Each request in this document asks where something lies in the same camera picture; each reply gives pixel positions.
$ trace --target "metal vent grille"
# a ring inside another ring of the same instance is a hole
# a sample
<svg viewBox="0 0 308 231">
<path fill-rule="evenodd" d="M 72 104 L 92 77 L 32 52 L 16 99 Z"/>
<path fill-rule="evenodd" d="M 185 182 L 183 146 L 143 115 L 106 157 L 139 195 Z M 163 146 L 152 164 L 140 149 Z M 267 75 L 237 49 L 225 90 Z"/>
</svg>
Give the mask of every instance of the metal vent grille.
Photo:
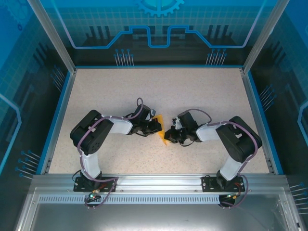
<svg viewBox="0 0 308 231">
<path fill-rule="evenodd" d="M 87 195 L 41 195 L 40 204 L 83 204 Z M 99 204 L 102 198 L 92 204 Z M 110 195 L 106 204 L 219 204 L 218 195 Z"/>
</svg>

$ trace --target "gear logo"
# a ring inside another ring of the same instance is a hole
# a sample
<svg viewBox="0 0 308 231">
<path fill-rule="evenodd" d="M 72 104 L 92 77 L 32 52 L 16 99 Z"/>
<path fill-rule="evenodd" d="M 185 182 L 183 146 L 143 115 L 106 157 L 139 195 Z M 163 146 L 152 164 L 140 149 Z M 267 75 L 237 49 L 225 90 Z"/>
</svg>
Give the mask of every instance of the gear logo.
<svg viewBox="0 0 308 231">
<path fill-rule="evenodd" d="M 178 10 L 184 0 L 135 0 L 135 2 L 139 6 L 139 10 L 144 10 L 144 13 L 150 13 L 151 16 L 160 17 L 162 14 L 167 16 L 175 9 Z"/>
<path fill-rule="evenodd" d="M 26 0 L 0 0 L 0 7 L 6 6 L 11 16 L 19 23 L 25 20 L 29 14 Z"/>
</svg>

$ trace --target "beige work surface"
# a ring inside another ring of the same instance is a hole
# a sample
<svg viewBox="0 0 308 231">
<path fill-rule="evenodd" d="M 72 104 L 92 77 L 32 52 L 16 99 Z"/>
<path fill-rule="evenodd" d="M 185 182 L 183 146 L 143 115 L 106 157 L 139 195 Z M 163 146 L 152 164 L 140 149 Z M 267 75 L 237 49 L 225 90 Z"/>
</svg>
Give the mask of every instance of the beige work surface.
<svg viewBox="0 0 308 231">
<path fill-rule="evenodd" d="M 163 115 L 166 130 L 179 113 L 199 108 L 207 111 L 213 122 L 238 115 L 257 131 L 239 69 L 79 69 L 49 173 L 80 169 L 79 154 L 69 134 L 90 110 L 124 116 L 136 110 L 138 97 Z M 208 120 L 200 112 L 192 115 L 198 124 Z M 221 141 L 165 146 L 158 134 L 109 134 L 98 154 L 102 172 L 114 174 L 216 173 L 228 157 Z M 243 172 L 269 172 L 262 148 Z"/>
</svg>

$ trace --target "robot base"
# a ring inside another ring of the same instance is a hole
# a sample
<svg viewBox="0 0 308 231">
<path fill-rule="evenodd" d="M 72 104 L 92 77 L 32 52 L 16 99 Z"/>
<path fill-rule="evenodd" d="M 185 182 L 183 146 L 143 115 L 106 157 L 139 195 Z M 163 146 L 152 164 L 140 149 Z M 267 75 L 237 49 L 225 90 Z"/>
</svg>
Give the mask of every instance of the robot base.
<svg viewBox="0 0 308 231">
<path fill-rule="evenodd" d="M 244 181 L 242 177 L 235 177 L 234 179 L 228 181 L 228 185 L 225 189 L 221 189 L 221 187 L 217 183 L 217 177 L 205 176 L 201 177 L 201 185 L 202 191 L 205 193 L 210 192 L 233 192 L 237 193 L 239 188 L 235 185 L 235 183 L 240 184 L 241 192 L 245 192 Z"/>
<path fill-rule="evenodd" d="M 100 180 L 107 180 L 112 177 L 100 177 Z M 109 192 L 114 181 L 99 183 L 99 186 L 94 186 L 88 182 L 89 180 L 84 179 L 83 177 L 76 177 L 74 184 L 74 192 L 91 192 L 100 188 L 100 192 Z"/>
</svg>

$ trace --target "enclosure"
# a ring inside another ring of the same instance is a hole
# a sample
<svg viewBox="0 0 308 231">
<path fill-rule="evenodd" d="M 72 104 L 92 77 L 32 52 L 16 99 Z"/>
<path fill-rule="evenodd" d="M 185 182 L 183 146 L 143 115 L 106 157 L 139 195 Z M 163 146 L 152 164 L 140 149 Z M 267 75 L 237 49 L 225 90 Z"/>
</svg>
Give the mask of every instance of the enclosure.
<svg viewBox="0 0 308 231">
<path fill-rule="evenodd" d="M 0 2 L 1 230 L 306 230 L 307 7 Z M 89 193 L 73 191 L 81 166 L 70 132 L 92 109 L 134 112 L 138 97 L 162 115 L 165 131 L 198 108 L 213 122 L 238 115 L 259 135 L 241 206 L 221 208 L 226 194 L 203 191 L 202 177 L 229 156 L 220 140 L 181 147 L 157 134 L 109 134 L 98 162 L 104 177 L 119 178 L 108 198 L 102 193 L 105 204 L 87 210 Z"/>
</svg>

